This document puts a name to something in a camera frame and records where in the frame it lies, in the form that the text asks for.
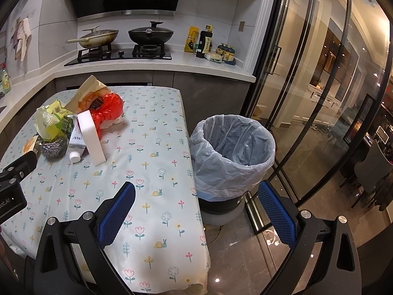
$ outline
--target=door handle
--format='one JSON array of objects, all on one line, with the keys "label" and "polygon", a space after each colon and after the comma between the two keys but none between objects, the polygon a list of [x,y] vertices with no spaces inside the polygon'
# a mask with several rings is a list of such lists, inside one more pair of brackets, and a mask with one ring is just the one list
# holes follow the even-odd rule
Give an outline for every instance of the door handle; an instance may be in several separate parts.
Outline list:
[{"label": "door handle", "polygon": [[276,69],[276,66],[277,66],[277,63],[278,63],[278,59],[280,58],[281,50],[282,50],[282,48],[279,47],[278,45],[276,45],[275,48],[276,48],[276,51],[274,52],[274,58],[273,58],[273,59],[274,59],[274,60],[273,60],[274,65],[273,65],[273,67],[269,70],[269,74],[270,74],[270,75],[273,75],[273,74],[274,74],[274,70]]}]

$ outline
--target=blue gripper pad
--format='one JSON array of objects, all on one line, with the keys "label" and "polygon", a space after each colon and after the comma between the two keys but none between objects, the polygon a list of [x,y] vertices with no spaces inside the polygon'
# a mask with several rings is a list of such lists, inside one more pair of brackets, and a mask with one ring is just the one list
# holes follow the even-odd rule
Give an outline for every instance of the blue gripper pad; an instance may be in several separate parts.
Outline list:
[{"label": "blue gripper pad", "polygon": [[116,199],[115,202],[98,226],[97,242],[102,249],[104,249],[105,246],[113,243],[117,233],[119,232],[119,229],[123,224],[124,219],[134,204],[134,185],[132,183],[125,182],[125,184],[119,190],[118,194],[116,194],[113,199]]},{"label": "blue gripper pad", "polygon": [[259,183],[258,198],[281,242],[292,249],[296,244],[295,223],[272,191],[272,188],[265,181]]}]

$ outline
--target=floral tablecloth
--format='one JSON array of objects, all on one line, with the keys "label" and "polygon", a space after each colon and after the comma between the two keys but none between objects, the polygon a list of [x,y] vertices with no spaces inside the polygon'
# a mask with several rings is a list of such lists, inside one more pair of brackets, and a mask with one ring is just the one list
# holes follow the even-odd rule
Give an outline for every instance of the floral tablecloth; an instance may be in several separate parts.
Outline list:
[{"label": "floral tablecloth", "polygon": [[[193,178],[187,127],[180,92],[153,86],[111,88],[124,100],[124,122],[103,130],[107,162],[94,167],[85,151],[77,164],[67,157],[43,156],[21,185],[28,206],[2,227],[17,252],[36,256],[46,220],[74,220],[112,198],[125,181],[136,187],[136,200],[113,244],[105,253],[135,292],[182,290],[206,292],[210,258]],[[67,103],[76,90],[48,99]],[[0,167],[21,155],[35,134],[32,117],[13,139]],[[78,245],[73,246],[87,280],[93,281]]]}]

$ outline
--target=silver screw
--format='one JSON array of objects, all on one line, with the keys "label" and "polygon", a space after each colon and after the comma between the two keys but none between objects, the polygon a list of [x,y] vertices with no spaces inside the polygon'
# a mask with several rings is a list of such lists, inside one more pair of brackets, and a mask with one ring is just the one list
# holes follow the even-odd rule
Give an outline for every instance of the silver screw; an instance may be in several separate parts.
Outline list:
[{"label": "silver screw", "polygon": [[311,213],[308,210],[301,211],[300,215],[302,216],[302,218],[310,218],[311,217]]},{"label": "silver screw", "polygon": [[83,219],[84,220],[89,220],[93,217],[93,213],[92,212],[86,212],[83,214]]},{"label": "silver screw", "polygon": [[341,223],[343,223],[343,224],[345,224],[345,223],[347,222],[347,218],[346,218],[345,216],[343,216],[343,215],[340,215],[340,216],[338,217],[338,220],[339,220]]},{"label": "silver screw", "polygon": [[54,223],[56,223],[56,218],[49,218],[48,221],[47,221],[47,223],[48,223],[49,225],[53,225]]}]

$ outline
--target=soy sauce bottle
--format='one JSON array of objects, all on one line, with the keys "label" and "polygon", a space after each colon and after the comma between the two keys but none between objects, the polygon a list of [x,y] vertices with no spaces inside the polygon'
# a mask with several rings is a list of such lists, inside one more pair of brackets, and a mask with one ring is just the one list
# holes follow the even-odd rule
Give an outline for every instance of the soy sauce bottle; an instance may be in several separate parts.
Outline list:
[{"label": "soy sauce bottle", "polygon": [[198,49],[196,49],[196,57],[204,59],[205,54],[209,53],[211,39],[213,37],[213,26],[206,25],[206,31],[202,31],[199,36]]}]

